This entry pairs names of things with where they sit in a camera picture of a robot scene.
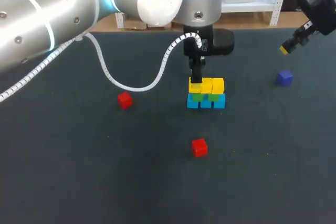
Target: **white cable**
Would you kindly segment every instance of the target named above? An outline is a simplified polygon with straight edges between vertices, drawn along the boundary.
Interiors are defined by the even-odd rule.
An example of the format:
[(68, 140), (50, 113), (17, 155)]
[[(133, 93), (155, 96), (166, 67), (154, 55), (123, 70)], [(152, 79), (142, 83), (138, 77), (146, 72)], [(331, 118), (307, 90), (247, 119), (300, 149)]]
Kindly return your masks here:
[(3, 102), (7, 98), (11, 97), (28, 82), (30, 82), (38, 73), (40, 73), (46, 66), (48, 66), (57, 56), (60, 55), (68, 46), (70, 46), (75, 39), (71, 39), (62, 45), (60, 45), (54, 52), (52, 52), (44, 61), (42, 61), (36, 68), (34, 68), (29, 74), (27, 74), (21, 81), (17, 82), (15, 85), (11, 86), (5, 92), (0, 94), (0, 102)]
[(119, 87), (121, 89), (128, 90), (128, 91), (132, 91), (132, 92), (144, 92), (144, 91), (148, 91), (148, 90), (154, 88), (158, 84), (158, 82), (160, 81), (160, 79), (162, 77), (164, 69), (166, 67), (169, 55), (171, 54), (172, 50), (177, 46), (177, 44), (179, 44), (180, 42), (182, 42), (182, 41), (184, 41), (185, 39), (188, 39), (188, 38), (194, 38), (196, 40), (196, 44), (197, 44), (198, 48), (202, 47), (202, 40), (201, 40), (200, 36), (198, 34), (196, 34), (196, 33), (187, 33), (187, 34), (183, 34), (183, 35), (179, 36), (179, 38), (177, 38), (176, 40), (173, 41), (173, 43), (171, 43), (171, 45), (168, 47), (166, 53), (164, 54), (164, 57), (163, 57), (163, 60), (162, 60), (162, 63), (161, 63), (161, 67), (160, 67), (159, 73), (157, 74), (155, 80), (150, 85), (148, 85), (146, 87), (143, 87), (143, 88), (131, 88), (131, 87), (127, 87), (127, 86), (125, 86), (123, 84), (120, 84), (119, 82), (117, 82), (116, 80), (114, 80), (114, 78), (111, 76), (111, 74), (109, 73), (109, 70), (106, 67), (106, 64), (105, 64), (105, 61), (104, 61), (104, 57), (103, 57), (103, 54), (102, 54), (102, 51), (101, 51), (101, 48), (100, 48), (100, 45), (99, 45), (98, 41), (90, 33), (87, 33), (85, 36), (88, 37), (92, 41), (92, 43), (94, 44), (94, 46), (95, 46), (95, 48), (97, 50), (97, 54), (98, 54), (98, 57), (99, 57), (99, 61), (100, 61), (101, 67), (102, 67), (102, 69), (103, 69), (106, 77), (114, 85), (116, 85), (117, 87)]

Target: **yellow tip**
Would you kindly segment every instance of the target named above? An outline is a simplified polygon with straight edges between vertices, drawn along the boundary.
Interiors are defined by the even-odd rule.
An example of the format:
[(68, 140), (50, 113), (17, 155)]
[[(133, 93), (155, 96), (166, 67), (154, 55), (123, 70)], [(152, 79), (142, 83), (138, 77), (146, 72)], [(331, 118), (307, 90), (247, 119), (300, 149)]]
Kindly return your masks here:
[(287, 54), (288, 54), (287, 50), (286, 50), (283, 46), (280, 47), (280, 51), (281, 51), (284, 55), (287, 55)]

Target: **floor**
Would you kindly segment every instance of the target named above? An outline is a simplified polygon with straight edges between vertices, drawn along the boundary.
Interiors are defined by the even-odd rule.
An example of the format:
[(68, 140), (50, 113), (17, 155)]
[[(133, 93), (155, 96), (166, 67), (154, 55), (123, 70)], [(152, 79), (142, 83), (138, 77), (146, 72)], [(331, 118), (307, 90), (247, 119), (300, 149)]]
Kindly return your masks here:
[[(278, 26), (269, 26), (271, 13), (228, 13), (223, 14), (215, 24), (216, 28), (226, 29), (266, 29), (266, 28), (295, 28), (302, 26), (308, 21), (307, 17), (301, 12), (281, 13)], [(172, 30), (181, 30), (182, 26), (173, 23)], [(111, 15), (101, 20), (93, 31), (125, 31), (118, 29), (115, 16)]]

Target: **white robot arm segment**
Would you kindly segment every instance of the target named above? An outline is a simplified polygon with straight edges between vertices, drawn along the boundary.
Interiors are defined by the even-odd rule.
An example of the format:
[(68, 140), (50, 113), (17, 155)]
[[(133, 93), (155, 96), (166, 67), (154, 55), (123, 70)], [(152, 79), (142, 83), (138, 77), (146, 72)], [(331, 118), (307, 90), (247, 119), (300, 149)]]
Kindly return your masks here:
[(104, 17), (124, 12), (165, 25), (183, 0), (0, 0), (0, 71), (53, 50)]

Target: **red cube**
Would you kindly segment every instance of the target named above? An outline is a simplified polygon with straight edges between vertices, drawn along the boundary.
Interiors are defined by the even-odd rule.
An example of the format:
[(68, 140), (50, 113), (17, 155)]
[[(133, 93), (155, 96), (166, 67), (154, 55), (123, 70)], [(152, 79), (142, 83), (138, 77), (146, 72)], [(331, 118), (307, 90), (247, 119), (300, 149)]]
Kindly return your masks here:
[(132, 106), (133, 101), (132, 101), (130, 94), (128, 94), (127, 92), (123, 92), (120, 95), (118, 95), (118, 103), (120, 107), (123, 110), (125, 110), (128, 107)]
[(193, 141), (192, 145), (195, 157), (201, 157), (208, 153), (208, 146), (204, 138)]

